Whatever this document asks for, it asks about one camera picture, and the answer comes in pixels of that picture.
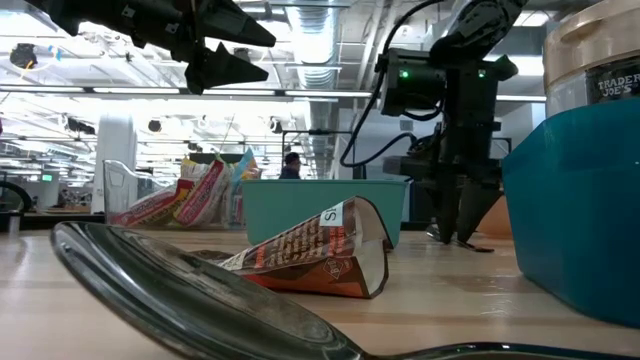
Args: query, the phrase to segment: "wooden table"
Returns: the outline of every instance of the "wooden table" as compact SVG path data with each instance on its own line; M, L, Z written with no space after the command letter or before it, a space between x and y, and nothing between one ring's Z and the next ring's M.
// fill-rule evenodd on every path
M152 232L186 250L238 252L243 233ZM176 357L106 310L70 277L47 232L0 238L3 359L164 360ZM288 294L372 353L505 341L640 356L640 331L579 315L524 279L511 241L476 254L403 233L374 300Z

